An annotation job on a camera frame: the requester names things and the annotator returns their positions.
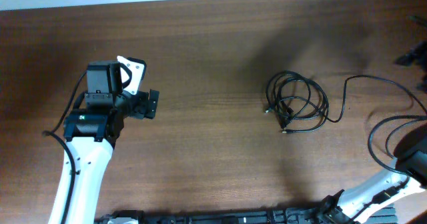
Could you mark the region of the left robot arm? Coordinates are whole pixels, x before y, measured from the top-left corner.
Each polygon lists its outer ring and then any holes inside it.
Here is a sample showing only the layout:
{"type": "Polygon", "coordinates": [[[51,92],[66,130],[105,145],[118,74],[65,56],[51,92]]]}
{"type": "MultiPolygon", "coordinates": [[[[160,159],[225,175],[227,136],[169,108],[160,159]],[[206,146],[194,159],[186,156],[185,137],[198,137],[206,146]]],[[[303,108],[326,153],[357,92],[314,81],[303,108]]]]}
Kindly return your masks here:
{"type": "Polygon", "coordinates": [[[155,118],[159,91],[139,90],[146,68],[145,61],[122,56],[89,63],[80,77],[87,90],[71,94],[57,124],[63,136],[54,130],[42,133],[64,150],[50,223],[94,222],[103,176],[125,118],[155,118]]]}

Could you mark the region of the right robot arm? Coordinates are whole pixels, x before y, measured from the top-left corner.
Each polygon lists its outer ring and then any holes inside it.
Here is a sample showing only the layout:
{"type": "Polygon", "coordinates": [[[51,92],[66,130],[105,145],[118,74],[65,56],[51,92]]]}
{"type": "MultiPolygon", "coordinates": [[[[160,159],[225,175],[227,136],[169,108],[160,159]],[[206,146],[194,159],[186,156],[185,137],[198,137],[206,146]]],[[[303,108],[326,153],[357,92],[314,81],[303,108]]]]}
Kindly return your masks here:
{"type": "Polygon", "coordinates": [[[368,136],[368,152],[382,170],[359,186],[341,190],[327,196],[315,215],[325,223],[365,223],[379,210],[409,195],[426,190],[426,126],[409,132],[390,152],[389,138],[395,132],[418,122],[426,121],[423,115],[397,115],[376,124],[368,136]],[[381,126],[397,120],[405,122],[393,129],[384,144],[390,165],[381,161],[374,153],[372,142],[381,126]]]}

